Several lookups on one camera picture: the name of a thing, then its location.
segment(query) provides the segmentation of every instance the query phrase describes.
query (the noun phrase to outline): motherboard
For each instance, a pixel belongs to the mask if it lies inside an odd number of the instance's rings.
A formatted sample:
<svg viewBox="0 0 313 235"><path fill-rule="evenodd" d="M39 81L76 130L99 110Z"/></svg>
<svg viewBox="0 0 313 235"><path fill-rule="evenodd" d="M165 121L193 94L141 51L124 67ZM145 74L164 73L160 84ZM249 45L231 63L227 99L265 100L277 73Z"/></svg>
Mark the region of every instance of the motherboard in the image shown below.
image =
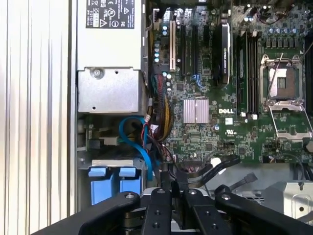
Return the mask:
<svg viewBox="0 0 313 235"><path fill-rule="evenodd" d="M153 11L153 70L166 79L181 161L312 162L313 8L232 3Z"/></svg>

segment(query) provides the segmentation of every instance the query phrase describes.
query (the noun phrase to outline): sticker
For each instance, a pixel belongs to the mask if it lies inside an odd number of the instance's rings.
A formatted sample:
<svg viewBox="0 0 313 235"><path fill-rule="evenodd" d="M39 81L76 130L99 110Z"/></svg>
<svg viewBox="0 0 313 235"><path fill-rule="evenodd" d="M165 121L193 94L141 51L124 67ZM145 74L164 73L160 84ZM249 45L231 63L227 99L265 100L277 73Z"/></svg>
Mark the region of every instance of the sticker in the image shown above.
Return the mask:
<svg viewBox="0 0 313 235"><path fill-rule="evenodd" d="M134 28L134 0L87 0L86 28Z"/></svg>

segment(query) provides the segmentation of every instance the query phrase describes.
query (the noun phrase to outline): black clamp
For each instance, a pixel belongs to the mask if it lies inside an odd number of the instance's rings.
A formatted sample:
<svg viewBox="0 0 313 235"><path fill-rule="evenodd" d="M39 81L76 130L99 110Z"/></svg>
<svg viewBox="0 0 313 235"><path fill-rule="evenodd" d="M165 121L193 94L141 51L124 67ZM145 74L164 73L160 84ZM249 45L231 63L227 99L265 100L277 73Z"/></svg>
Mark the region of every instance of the black clamp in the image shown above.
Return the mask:
<svg viewBox="0 0 313 235"><path fill-rule="evenodd" d="M198 227L203 235L231 234L228 225L215 208L214 200L204 197L197 189L185 190L183 198L186 203L184 221L186 226Z"/></svg>
<svg viewBox="0 0 313 235"><path fill-rule="evenodd" d="M172 221L172 196L170 191L156 188L151 193L145 213L141 235L170 235Z"/></svg>

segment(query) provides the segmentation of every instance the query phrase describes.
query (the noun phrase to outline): silver metal plate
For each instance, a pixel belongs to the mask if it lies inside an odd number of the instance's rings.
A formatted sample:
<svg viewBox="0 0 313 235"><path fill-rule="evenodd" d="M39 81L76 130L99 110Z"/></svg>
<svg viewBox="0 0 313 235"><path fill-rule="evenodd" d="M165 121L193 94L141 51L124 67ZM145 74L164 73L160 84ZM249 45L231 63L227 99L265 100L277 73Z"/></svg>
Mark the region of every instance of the silver metal plate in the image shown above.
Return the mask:
<svg viewBox="0 0 313 235"><path fill-rule="evenodd" d="M95 76L97 70L103 74ZM79 112L143 116L146 110L147 95L141 72L86 68L78 73Z"/></svg>

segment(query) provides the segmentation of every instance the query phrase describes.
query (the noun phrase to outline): wire bundle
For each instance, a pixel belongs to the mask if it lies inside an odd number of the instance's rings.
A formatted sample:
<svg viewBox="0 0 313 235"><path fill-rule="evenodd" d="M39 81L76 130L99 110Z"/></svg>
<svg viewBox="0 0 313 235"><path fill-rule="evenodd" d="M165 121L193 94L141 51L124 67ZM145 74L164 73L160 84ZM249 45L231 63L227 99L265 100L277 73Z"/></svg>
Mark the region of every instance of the wire bundle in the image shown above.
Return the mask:
<svg viewBox="0 0 313 235"><path fill-rule="evenodd" d="M158 123L158 128L153 137L157 142L162 142L171 133L174 124L174 113L170 99L166 93L165 78L160 74L154 75L152 78L152 87L157 100L156 121Z"/></svg>

